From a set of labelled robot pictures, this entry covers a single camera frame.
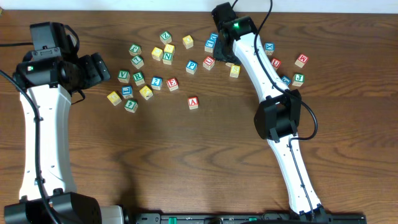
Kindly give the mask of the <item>red A block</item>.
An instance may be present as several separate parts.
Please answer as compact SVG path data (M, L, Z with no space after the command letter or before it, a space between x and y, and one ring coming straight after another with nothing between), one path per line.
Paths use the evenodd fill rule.
M196 96L188 98L188 106L190 110L197 109L199 106L198 98Z

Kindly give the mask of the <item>blue 2 block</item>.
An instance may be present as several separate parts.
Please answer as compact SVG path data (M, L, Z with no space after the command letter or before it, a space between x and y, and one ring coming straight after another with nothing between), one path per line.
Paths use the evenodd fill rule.
M153 77L151 81L151 87L154 90L161 90L162 88L162 79L160 77Z

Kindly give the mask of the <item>red I block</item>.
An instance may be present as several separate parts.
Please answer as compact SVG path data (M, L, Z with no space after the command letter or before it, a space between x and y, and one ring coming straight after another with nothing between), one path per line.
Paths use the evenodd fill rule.
M225 65L226 65L227 67L232 67L234 64L233 64L233 63L230 63L230 62L226 62Z

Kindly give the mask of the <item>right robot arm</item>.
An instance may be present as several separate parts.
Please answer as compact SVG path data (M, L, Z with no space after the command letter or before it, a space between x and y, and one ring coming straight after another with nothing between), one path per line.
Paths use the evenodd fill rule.
M277 158L283 175L291 211L315 221L315 210L321 207L305 164L298 136L302 101L298 90L291 91L278 76L261 45L259 31L248 16L213 16L221 53L224 58L237 58L246 69L259 98L254 125Z

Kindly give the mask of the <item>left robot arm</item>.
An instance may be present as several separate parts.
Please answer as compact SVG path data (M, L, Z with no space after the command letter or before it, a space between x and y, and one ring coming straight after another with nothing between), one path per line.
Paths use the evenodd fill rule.
M25 119L25 170L19 203L6 223L127 223L122 206L102 207L77 193L70 167L68 117L72 94L109 80L100 54L35 58L20 63L12 83Z

